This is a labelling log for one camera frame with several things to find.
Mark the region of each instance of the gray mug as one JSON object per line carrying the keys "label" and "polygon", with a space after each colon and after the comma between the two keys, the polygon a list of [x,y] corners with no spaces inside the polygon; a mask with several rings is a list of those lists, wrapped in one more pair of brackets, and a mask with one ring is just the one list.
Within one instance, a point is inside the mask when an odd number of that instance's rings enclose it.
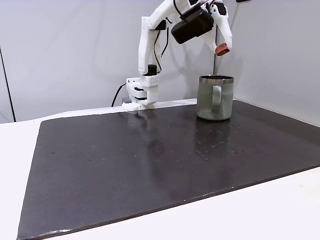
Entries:
{"label": "gray mug", "polygon": [[234,99],[232,76],[206,75],[199,77],[196,114],[206,120],[221,121],[231,117]]}

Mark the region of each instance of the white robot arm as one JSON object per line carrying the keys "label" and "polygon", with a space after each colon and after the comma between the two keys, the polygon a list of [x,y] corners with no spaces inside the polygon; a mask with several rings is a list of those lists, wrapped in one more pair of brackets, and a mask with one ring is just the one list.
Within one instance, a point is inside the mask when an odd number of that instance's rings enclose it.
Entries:
{"label": "white robot arm", "polygon": [[[138,53],[138,71],[140,77],[128,78],[126,89],[129,100],[122,106],[134,111],[153,108],[158,101],[158,84],[161,68],[161,50],[158,41],[161,31],[166,30],[178,18],[171,33],[182,44],[194,37],[202,37],[209,48],[218,56],[232,48],[232,33],[228,23],[228,9],[223,0],[164,0],[151,16],[141,18],[141,38]],[[225,44],[216,52],[212,29],[217,25],[224,37]]]}

